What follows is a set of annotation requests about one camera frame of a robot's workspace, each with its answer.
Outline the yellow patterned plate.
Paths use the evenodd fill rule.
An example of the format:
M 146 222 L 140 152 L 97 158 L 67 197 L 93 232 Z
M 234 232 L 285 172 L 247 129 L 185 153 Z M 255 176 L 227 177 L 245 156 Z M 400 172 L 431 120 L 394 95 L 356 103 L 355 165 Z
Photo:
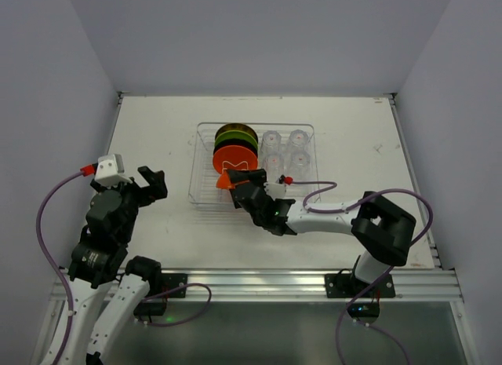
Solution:
M 237 131 L 241 131 L 241 132 L 244 132 L 244 133 L 247 133 L 249 134 L 250 136 L 253 136 L 255 139 L 257 139 L 257 134 L 256 134 L 256 131 L 253 130 L 250 126 L 247 126 L 246 124 L 243 124 L 243 123 L 227 123 L 223 126 L 221 126 L 216 134 L 215 134 L 215 138 L 218 138 L 222 133 L 226 133 L 228 131 L 233 131 L 233 130 L 237 130 Z

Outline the orange plate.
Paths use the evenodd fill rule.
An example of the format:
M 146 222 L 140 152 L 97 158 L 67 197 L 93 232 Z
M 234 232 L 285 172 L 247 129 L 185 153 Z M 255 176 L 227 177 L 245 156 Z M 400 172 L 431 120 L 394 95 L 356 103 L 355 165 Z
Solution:
M 213 168 L 218 174 L 225 170 L 256 170 L 258 157 L 243 146 L 227 145 L 214 153 Z

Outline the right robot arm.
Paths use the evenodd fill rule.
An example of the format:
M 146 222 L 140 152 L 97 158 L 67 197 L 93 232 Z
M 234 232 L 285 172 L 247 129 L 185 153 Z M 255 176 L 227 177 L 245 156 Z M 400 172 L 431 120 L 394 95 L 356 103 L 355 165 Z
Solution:
M 369 285 L 388 268 L 406 265 L 417 220 L 383 192 L 365 192 L 353 202 L 309 203 L 318 192 L 303 200 L 287 199 L 292 184 L 309 183 L 284 175 L 272 183 L 264 169 L 225 170 L 216 186 L 227 189 L 235 208 L 273 235 L 325 232 L 356 238 L 365 249 L 352 270 L 360 283 Z

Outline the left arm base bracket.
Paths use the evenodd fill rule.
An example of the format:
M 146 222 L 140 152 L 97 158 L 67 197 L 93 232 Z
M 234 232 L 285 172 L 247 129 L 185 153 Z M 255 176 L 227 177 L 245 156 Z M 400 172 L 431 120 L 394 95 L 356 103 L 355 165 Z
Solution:
M 181 287 L 186 284 L 187 281 L 187 273 L 162 273 L 160 279 L 154 285 L 154 288 L 148 292 L 147 297 L 175 289 L 176 287 Z M 151 322 L 154 316 L 162 316 L 166 312 L 170 298 L 184 298 L 185 294 L 185 290 L 181 290 L 160 299 L 141 302 L 134 309 L 133 315 L 137 319 L 147 319 Z

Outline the green plate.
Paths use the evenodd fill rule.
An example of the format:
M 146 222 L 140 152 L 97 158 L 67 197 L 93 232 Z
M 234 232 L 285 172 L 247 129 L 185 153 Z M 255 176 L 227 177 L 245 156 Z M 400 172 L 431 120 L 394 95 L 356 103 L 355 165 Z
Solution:
M 219 145 L 223 141 L 245 141 L 250 143 L 255 148 L 258 147 L 258 142 L 255 137 L 247 132 L 243 132 L 240 130 L 229 130 L 224 133 L 221 133 L 215 140 L 215 145 Z

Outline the orange bowl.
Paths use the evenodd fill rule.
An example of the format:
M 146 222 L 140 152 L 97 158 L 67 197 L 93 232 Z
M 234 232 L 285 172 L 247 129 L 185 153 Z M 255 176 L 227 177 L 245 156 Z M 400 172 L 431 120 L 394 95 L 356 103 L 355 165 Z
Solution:
M 216 182 L 216 187 L 219 189 L 231 190 L 235 187 L 235 184 L 231 182 L 228 173 L 222 173 Z

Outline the black plate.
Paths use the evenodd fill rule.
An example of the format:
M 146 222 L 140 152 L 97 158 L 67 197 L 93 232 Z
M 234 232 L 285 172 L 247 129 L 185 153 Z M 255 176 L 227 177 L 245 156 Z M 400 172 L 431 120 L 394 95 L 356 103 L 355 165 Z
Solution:
M 239 147 L 246 148 L 246 149 L 250 150 L 254 155 L 257 155 L 257 153 L 258 153 L 257 146 L 253 142 L 249 142 L 244 139 L 232 138 L 232 139 L 221 141 L 218 144 L 215 144 L 215 147 L 213 149 L 213 154 L 215 154 L 221 148 L 228 147 L 228 146 L 239 146 Z

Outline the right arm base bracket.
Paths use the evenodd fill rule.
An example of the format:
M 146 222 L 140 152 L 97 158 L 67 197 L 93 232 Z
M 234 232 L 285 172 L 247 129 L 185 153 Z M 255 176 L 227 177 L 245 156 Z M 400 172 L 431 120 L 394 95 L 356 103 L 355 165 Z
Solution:
M 324 286 L 327 298 L 351 300 L 368 284 L 356 279 L 347 268 L 342 268 L 336 273 L 325 274 Z M 381 300 L 394 297 L 396 297 L 396 292 L 393 279 L 391 276 L 387 276 L 355 301 L 347 309 L 347 313 L 356 321 L 374 323 L 380 316 Z

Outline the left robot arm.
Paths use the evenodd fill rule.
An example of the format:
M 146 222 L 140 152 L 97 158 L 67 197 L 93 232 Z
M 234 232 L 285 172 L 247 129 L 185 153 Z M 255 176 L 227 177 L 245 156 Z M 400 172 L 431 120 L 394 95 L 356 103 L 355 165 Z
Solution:
M 38 245 L 66 297 L 44 364 L 102 364 L 107 349 L 140 301 L 148 293 L 161 290 L 162 266 L 158 261 L 136 256 L 126 262 L 140 209 L 168 195 L 163 171 L 141 166 L 138 172 L 146 181 L 143 187 L 112 161 L 85 166 L 56 184 L 38 208 Z M 58 190 L 87 176 L 93 177 L 91 186 L 96 194 L 64 272 L 43 239 L 42 215 Z M 125 271 L 120 272 L 125 262 Z

